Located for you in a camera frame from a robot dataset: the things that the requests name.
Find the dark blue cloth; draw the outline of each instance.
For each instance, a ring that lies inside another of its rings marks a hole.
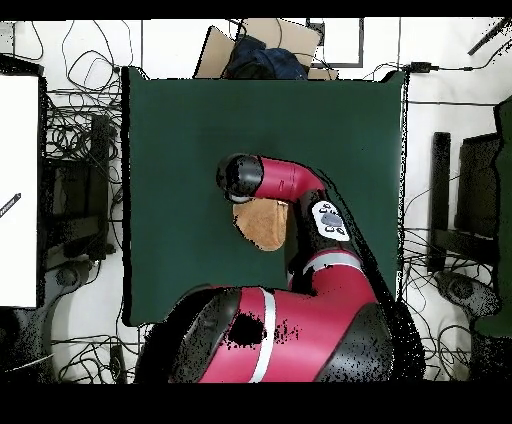
[[[230,65],[229,79],[307,80],[305,69],[294,54],[281,48],[265,49],[265,44],[249,36],[238,41]]]

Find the tan bag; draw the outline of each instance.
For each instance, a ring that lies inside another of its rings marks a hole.
[[[272,252],[279,249],[286,238],[288,205],[277,200],[253,199],[233,205],[233,224],[258,249]]]

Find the cardboard box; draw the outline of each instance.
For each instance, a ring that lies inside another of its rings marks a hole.
[[[249,18],[242,24],[247,29],[247,35],[264,42],[267,48],[279,46],[294,53],[301,65],[311,66],[320,42],[320,34],[316,31],[278,18]],[[233,40],[217,27],[211,26],[193,78],[220,78],[234,46]],[[310,80],[335,80],[337,77],[336,70],[310,68],[308,73]]]

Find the black border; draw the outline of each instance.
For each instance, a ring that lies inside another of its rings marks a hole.
[[[44,68],[40,65],[16,59],[4,54],[0,54],[0,74],[15,76],[37,76],[38,77],[38,103],[39,103],[39,122],[37,129],[37,138],[39,140],[39,149],[37,151],[37,252],[36,252],[36,308],[44,305],[45,297],[45,268],[46,268],[46,242],[43,236],[44,226],[42,218],[41,204],[41,184],[46,151],[46,123],[48,113],[47,83],[43,77]]]
[[[123,312],[121,321],[127,327],[132,327],[130,316],[132,313],[132,259],[131,259],[131,226],[132,219],[131,188],[130,188],[130,68],[121,68],[121,187],[123,189]]]

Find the brown object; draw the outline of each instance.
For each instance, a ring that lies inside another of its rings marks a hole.
[[[311,68],[308,73],[308,80],[332,80],[338,78],[338,71],[335,69]]]
[[[272,252],[279,249],[286,238],[288,205],[270,199],[253,199],[233,205],[233,224],[246,240],[258,249]]]
[[[276,18],[249,18],[243,21],[247,35],[263,41],[267,48],[280,47],[296,54],[297,60],[308,68],[311,66],[320,34],[311,28],[306,28],[293,22]],[[235,42],[217,27],[211,26],[206,34],[205,43],[193,78],[220,78],[222,71],[229,62]],[[324,70],[310,69],[308,79],[329,80],[329,73]],[[336,79],[337,71],[330,71],[332,79]]]
[[[217,27],[211,26],[206,34],[206,41],[194,78],[220,78],[226,63],[229,62],[231,50],[234,46],[235,42],[233,40]]]

